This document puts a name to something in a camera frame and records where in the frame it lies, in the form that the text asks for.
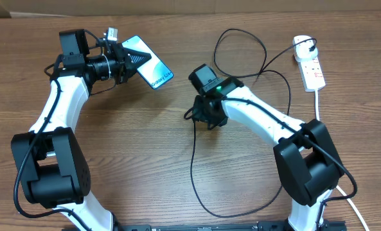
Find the smartphone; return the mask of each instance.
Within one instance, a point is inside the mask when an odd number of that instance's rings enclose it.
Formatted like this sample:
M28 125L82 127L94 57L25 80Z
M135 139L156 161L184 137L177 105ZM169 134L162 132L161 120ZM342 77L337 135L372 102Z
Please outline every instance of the smartphone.
M160 58L137 35L121 43L125 48L150 53L152 58L141 65L137 71L153 88L157 89L173 78L173 72L160 60Z

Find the white plug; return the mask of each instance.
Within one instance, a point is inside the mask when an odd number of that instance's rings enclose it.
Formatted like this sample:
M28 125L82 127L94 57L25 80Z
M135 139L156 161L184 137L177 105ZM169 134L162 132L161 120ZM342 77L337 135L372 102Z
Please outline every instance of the white plug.
M293 44L310 38L307 35L296 36L293 39ZM315 48L314 51L310 51L313 44L313 41L309 40L297 45L294 49L294 57L299 64L301 79L307 92L317 91L326 86L319 59L317 58L318 50Z

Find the power adapter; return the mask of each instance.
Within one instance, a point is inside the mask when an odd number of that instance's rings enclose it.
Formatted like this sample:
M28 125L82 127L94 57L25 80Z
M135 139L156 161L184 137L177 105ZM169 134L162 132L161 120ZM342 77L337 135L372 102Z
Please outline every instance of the power adapter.
M311 37L298 35L293 38L293 45L306 39L311 39ZM318 54L317 48L314 48L313 40L308 40L294 47L294 58L299 64L301 79L307 92L317 91L326 86L317 58Z

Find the wooden tabletop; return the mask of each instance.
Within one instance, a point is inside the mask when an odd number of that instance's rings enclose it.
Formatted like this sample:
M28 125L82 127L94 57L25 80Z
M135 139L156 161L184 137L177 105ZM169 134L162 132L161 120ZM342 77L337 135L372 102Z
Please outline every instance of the wooden tabletop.
M136 75L91 97L80 114L76 137L90 167L91 190L123 224L254 223L289 215L291 199L283 190L263 211L214 218L199 205L191 188L193 125L182 117L196 91L188 75L211 63L217 38L225 29L241 28L263 40L270 58L291 45L296 35L318 39L327 82L320 91L321 120L359 185L353 201L369 227L381 230L381 12L0 19L0 230L72 226L58 214L30 220L17 213L12 201L17 171L10 140L27 132L44 107L50 86L43 68L61 53L58 33L85 28L101 35L109 26L119 29L122 41L139 35L175 75L159 90ZM283 73L292 87L291 116L309 121L314 118L314 95L304 91L292 55L289 51L270 68ZM262 60L261 47L239 33L230 33L218 51L219 65L234 74L256 72ZM254 78L244 83L285 112L288 92L279 76L265 73L255 84ZM111 84L98 83L93 91ZM202 201L222 215L263 205L280 185L271 147L232 121L213 131L197 124L193 170ZM351 192L346 177L339 185ZM21 203L28 212L45 211L30 205L22 192ZM345 220L349 230L362 229L345 201L329 203L325 217Z

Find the wood grain surface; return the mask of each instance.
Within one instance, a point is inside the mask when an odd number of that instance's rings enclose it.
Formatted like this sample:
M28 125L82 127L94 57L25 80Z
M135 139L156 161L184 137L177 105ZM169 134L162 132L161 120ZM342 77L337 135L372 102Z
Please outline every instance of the wood grain surface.
M88 161L92 192L123 224L182 225L252 223L287 218L291 202L282 191L267 209L233 219L210 216L199 205L190 184L193 125L183 113L193 104L189 73L210 64L218 36L241 28L260 37L269 57L291 45L296 35L318 39L319 59L327 86L320 91L321 119L326 123L344 165L359 185L356 206L372 230L381 230L381 12L252 13L0 19L0 230L60 230L72 227L63 216L26 219L12 201L16 176L10 140L37 120L50 87L43 68L61 53L58 33L86 28L101 35L108 26L120 40L139 35L174 72L172 81L152 90L138 75L110 92L91 97L76 128ZM314 118L314 95L305 92L293 52L270 68L283 73L292 87L291 116ZM263 50L250 37L230 33L218 51L226 71L259 70ZM284 81L271 73L244 79L252 91L285 111ZM104 89L111 82L94 86ZM194 178L200 197L213 212L229 215L254 209L279 187L272 149L243 125L207 131L197 124ZM346 177L340 186L348 193ZM42 212L21 193L25 210ZM345 202L332 202L325 217L345 220L362 230Z

